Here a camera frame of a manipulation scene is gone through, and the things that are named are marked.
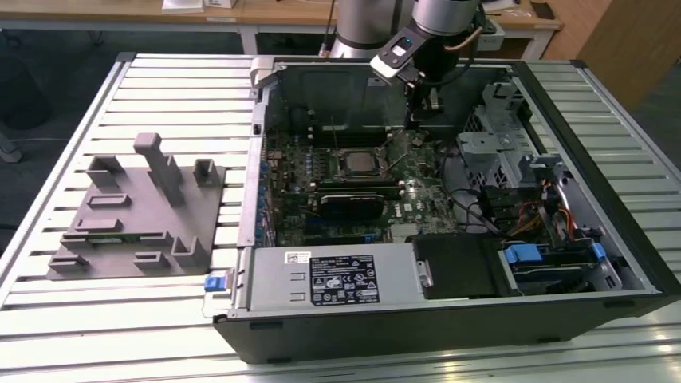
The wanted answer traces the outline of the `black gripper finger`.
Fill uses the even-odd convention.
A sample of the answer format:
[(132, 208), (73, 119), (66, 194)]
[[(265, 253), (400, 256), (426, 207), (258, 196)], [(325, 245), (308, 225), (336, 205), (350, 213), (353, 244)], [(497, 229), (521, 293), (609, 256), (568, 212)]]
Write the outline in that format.
[(406, 129), (414, 130), (422, 121), (424, 86), (420, 81), (406, 84)]
[(444, 112), (442, 99), (437, 89), (432, 89), (425, 98), (425, 115), (426, 119), (440, 116)]

